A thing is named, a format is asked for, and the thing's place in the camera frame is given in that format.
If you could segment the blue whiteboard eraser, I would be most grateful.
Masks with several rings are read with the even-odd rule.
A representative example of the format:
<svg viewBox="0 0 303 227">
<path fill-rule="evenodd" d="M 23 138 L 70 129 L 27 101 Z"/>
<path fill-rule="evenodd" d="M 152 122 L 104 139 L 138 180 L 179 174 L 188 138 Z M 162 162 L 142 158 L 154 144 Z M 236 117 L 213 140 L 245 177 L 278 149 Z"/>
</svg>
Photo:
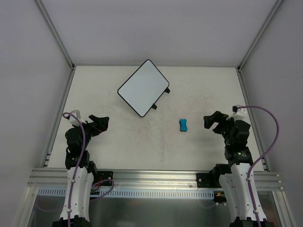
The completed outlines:
<svg viewBox="0 0 303 227">
<path fill-rule="evenodd" d="M 180 131 L 181 132 L 188 131 L 187 120 L 186 119 L 180 119 L 179 120 L 179 125 L 180 125 Z"/>
</svg>

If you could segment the small black-framed whiteboard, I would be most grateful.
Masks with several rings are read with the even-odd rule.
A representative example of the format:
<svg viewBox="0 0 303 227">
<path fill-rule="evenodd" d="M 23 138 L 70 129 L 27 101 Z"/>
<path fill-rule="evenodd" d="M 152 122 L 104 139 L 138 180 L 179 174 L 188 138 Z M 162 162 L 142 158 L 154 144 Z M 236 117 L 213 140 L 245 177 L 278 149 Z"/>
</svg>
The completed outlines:
<svg viewBox="0 0 303 227">
<path fill-rule="evenodd" d="M 118 95 L 139 115 L 144 117 L 164 93 L 170 93 L 170 83 L 147 59 L 117 90 Z"/>
</svg>

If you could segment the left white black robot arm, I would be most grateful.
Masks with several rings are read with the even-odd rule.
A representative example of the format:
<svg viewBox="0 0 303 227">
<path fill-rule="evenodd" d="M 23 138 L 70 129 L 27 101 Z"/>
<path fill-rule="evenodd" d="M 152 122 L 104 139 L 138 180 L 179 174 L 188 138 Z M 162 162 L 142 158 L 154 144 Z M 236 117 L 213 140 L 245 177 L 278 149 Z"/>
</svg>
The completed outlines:
<svg viewBox="0 0 303 227">
<path fill-rule="evenodd" d="M 91 122 L 80 119 L 79 111 L 63 113 L 72 128 L 65 133 L 67 142 L 65 167 L 67 170 L 67 190 L 64 205 L 58 221 L 53 227 L 90 227 L 89 201 L 94 185 L 113 182 L 111 179 L 99 180 L 96 164 L 91 161 L 86 150 L 91 138 L 108 129 L 109 117 L 90 115 Z"/>
</svg>

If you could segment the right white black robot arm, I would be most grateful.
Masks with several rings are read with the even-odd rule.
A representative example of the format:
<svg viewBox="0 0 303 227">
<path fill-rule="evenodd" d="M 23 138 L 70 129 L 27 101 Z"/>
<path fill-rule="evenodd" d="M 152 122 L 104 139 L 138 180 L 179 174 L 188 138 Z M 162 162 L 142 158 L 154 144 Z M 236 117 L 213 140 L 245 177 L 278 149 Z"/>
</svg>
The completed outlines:
<svg viewBox="0 0 303 227">
<path fill-rule="evenodd" d="M 247 146 L 250 124 L 243 119 L 244 109 L 235 110 L 231 116 L 219 111 L 204 116 L 204 127 L 224 139 L 224 155 L 227 164 L 216 164 L 202 179 L 207 185 L 221 187 L 230 209 L 231 227 L 273 227 L 268 221 L 261 203 L 252 171 L 253 159 Z"/>
</svg>

